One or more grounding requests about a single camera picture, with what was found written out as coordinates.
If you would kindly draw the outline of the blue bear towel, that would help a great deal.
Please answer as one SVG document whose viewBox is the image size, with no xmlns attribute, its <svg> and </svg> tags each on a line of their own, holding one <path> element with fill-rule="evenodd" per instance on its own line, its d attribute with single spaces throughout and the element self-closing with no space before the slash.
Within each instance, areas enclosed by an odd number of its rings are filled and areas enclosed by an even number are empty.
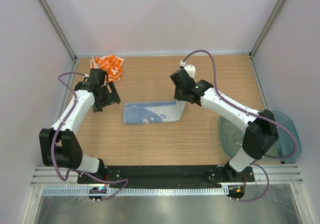
<svg viewBox="0 0 320 224">
<path fill-rule="evenodd" d="M 185 101 L 178 100 L 126 103 L 122 122 L 124 124 L 177 122 L 182 117 L 185 105 Z"/>
</svg>

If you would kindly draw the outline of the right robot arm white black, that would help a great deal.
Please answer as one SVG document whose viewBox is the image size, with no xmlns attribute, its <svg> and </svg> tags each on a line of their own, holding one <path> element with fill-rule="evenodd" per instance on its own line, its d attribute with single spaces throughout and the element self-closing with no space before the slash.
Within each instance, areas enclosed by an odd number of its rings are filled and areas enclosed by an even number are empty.
<svg viewBox="0 0 320 224">
<path fill-rule="evenodd" d="M 185 68 L 172 73 L 170 78 L 175 85 L 175 99 L 217 112 L 244 133 L 242 147 L 224 166 L 229 181 L 237 182 L 241 179 L 243 170 L 260 160 L 279 139 L 272 112 L 259 112 L 226 98 L 211 83 L 205 80 L 195 82 Z"/>
</svg>

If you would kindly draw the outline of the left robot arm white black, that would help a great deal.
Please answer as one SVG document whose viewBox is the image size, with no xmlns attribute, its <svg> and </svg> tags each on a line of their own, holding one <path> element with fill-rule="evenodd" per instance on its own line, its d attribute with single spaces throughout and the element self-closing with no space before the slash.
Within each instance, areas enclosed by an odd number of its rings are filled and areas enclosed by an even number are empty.
<svg viewBox="0 0 320 224">
<path fill-rule="evenodd" d="M 56 170 L 67 168 L 88 174 L 93 183 L 101 184 L 106 178 L 104 162 L 84 154 L 77 132 L 89 110 L 101 112 L 104 107 L 119 104 L 121 99 L 108 73 L 96 68 L 68 89 L 72 92 L 69 105 L 49 129 L 43 128 L 39 133 L 42 162 Z"/>
</svg>

